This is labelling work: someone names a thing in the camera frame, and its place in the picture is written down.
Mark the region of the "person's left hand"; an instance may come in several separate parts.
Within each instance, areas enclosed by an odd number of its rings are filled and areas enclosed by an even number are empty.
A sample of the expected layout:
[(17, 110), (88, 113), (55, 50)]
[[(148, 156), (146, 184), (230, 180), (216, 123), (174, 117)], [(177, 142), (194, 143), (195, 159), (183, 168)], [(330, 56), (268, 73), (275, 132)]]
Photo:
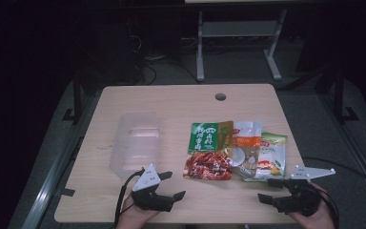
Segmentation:
[(142, 229), (147, 221), (159, 214), (158, 211), (142, 210), (128, 196), (122, 205), (121, 214), (114, 229)]

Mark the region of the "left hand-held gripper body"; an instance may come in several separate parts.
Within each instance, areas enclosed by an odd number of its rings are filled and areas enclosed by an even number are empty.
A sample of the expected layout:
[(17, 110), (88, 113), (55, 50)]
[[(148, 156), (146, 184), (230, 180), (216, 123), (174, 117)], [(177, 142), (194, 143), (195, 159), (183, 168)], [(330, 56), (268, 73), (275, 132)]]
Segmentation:
[(161, 196), (156, 193), (163, 181), (159, 178), (155, 167), (150, 164), (140, 172), (140, 178), (132, 187), (134, 204), (142, 210), (170, 212), (173, 208), (173, 197)]

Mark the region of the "green and red seasoning packet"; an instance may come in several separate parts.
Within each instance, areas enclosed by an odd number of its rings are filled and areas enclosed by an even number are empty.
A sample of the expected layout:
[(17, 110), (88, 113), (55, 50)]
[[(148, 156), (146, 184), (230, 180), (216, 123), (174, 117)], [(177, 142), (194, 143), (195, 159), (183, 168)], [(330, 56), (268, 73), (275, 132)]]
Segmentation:
[(233, 165), (234, 123), (193, 123), (183, 177), (230, 180)]

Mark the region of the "clear plastic container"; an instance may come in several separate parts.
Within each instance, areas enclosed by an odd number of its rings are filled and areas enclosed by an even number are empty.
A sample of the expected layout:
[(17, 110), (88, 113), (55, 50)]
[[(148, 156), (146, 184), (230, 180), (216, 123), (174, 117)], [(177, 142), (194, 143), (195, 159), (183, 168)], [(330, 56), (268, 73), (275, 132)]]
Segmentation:
[(121, 115), (114, 137), (110, 169), (121, 179), (155, 165), (160, 155), (160, 119), (155, 112)]

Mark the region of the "aluminium rail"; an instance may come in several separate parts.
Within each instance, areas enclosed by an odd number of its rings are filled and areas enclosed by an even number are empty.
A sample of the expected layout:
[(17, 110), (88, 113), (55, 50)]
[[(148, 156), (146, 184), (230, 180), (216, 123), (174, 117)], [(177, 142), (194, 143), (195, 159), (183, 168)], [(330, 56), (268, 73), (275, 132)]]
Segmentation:
[(340, 123), (333, 112), (332, 100), (320, 95), (318, 100), (322, 106), (323, 117), (318, 124), (319, 133), (324, 140), (322, 154), (330, 163), (340, 168), (343, 182), (354, 183), (358, 177), (366, 181), (366, 105), (358, 97), (356, 99), (357, 121)]
[(68, 140), (63, 149), (55, 157), (21, 229), (38, 229), (50, 206), (52, 196), (55, 193), (61, 178), (65, 174), (71, 161), (76, 158), (83, 140), (83, 136)]

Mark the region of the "black metal stand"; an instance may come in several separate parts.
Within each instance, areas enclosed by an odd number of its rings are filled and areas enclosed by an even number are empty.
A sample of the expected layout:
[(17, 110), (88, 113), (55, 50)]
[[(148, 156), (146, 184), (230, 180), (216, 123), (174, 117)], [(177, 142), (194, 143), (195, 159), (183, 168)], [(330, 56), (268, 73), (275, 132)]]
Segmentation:
[(82, 97), (81, 97), (81, 83), (79, 73), (75, 73), (72, 79), (72, 94), (73, 94), (73, 107), (67, 109), (63, 115), (63, 120), (71, 121), (75, 125), (82, 114)]
[(334, 115), (338, 122), (357, 121), (358, 116), (352, 107), (343, 106), (344, 77), (340, 67), (335, 69)]

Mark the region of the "person's right hand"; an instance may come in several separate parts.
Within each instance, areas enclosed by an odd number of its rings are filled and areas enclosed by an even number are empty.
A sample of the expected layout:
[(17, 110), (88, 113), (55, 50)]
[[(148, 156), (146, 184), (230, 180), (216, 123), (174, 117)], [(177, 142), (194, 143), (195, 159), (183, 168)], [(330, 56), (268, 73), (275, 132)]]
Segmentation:
[(311, 216), (305, 217), (300, 213), (289, 213), (303, 229), (336, 229), (332, 211), (324, 200), (319, 202), (318, 210)]

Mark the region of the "white and green food packet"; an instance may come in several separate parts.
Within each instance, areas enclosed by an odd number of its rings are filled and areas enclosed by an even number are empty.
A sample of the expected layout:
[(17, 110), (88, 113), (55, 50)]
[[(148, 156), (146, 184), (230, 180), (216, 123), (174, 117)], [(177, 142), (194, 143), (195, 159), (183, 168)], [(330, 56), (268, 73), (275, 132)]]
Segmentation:
[(265, 181), (270, 178), (284, 178), (287, 139), (285, 135), (262, 133), (255, 174), (245, 177), (244, 180)]

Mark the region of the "white and orange food packet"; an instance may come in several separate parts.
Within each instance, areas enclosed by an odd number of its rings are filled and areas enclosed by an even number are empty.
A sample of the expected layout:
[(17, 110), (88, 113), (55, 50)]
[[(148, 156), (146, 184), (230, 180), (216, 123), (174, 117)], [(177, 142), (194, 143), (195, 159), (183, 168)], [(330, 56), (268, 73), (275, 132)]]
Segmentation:
[(235, 122), (232, 166), (245, 179), (255, 179), (263, 124), (259, 121)]

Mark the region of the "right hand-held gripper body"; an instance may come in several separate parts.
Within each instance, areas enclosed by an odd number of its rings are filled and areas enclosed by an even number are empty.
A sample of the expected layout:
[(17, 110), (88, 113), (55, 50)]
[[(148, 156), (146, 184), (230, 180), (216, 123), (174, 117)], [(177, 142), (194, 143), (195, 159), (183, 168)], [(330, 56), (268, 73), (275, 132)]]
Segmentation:
[(331, 176), (335, 173), (334, 168), (321, 169), (296, 165), (290, 177), (282, 179), (283, 188), (286, 188), (291, 195), (285, 198), (274, 198), (273, 207), (279, 213), (298, 212), (305, 217), (313, 215), (318, 209), (322, 196), (310, 183), (310, 180)]

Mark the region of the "grey metal stand frame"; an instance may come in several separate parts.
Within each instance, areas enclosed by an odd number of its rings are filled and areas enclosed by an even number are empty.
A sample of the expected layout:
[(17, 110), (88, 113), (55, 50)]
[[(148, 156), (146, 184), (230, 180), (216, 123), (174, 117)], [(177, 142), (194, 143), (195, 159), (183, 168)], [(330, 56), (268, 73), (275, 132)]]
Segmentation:
[(280, 81), (282, 76), (275, 63), (274, 53), (281, 34), (287, 10), (280, 12), (276, 20), (260, 21), (205, 21), (203, 12), (198, 14), (197, 24), (197, 52), (196, 52), (196, 79), (205, 80), (203, 61), (203, 39), (218, 37), (271, 37), (272, 42), (264, 50), (264, 56), (271, 71), (272, 77)]

